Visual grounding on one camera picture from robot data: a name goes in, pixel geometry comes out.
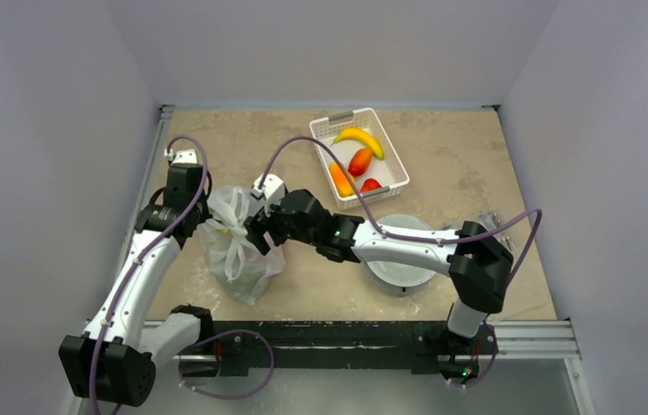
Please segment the white plastic bag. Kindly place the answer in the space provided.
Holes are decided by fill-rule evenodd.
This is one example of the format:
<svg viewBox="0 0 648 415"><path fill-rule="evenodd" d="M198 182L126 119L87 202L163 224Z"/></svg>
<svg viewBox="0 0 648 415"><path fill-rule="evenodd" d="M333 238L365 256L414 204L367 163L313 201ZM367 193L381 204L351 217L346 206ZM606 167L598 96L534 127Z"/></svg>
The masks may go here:
<svg viewBox="0 0 648 415"><path fill-rule="evenodd" d="M200 225L208 269L231 297L254 305L270 280L285 269L283 250L273 247L261 254L247 240L244 220L252 210L244 188L213 189L208 208L211 217Z"/></svg>

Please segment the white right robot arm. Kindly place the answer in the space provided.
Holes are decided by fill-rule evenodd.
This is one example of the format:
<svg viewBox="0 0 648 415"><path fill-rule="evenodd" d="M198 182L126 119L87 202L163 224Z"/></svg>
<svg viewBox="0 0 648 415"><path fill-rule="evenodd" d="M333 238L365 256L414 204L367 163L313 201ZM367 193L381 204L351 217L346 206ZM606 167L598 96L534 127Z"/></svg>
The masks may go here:
<svg viewBox="0 0 648 415"><path fill-rule="evenodd" d="M503 309L514 257L477 222L446 231L378 229L361 216L330 213L306 189L282 196L253 189L249 200L247 239L262 254L295 240L337 263L390 262L447 275L457 299L442 339L452 351L471 346L485 318Z"/></svg>

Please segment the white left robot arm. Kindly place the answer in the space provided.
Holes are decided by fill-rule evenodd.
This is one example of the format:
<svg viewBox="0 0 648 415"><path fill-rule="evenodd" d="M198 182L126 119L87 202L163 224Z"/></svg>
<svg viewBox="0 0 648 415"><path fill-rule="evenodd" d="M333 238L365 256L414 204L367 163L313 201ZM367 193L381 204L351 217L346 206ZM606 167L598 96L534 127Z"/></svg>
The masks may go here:
<svg viewBox="0 0 648 415"><path fill-rule="evenodd" d="M157 370L187 347L202 354L215 331L209 311L194 306L172 310L149 332L144 322L165 273L196 228L211 214L210 173L199 163L172 162L166 184L139 213L131 248L105 302L80 335L59 346L67 381L80 398L139 406L150 395Z"/></svg>

